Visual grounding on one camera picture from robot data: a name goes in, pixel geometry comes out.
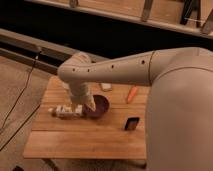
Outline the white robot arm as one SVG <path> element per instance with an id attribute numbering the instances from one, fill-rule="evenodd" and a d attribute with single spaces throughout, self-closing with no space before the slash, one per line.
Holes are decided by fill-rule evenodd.
<path id="1" fill-rule="evenodd" d="M 95 110 L 89 82 L 150 85 L 152 56 L 147 52 L 92 63 L 89 55 L 78 52 L 59 66 L 57 75 L 69 86 L 72 106 L 81 104 Z"/>

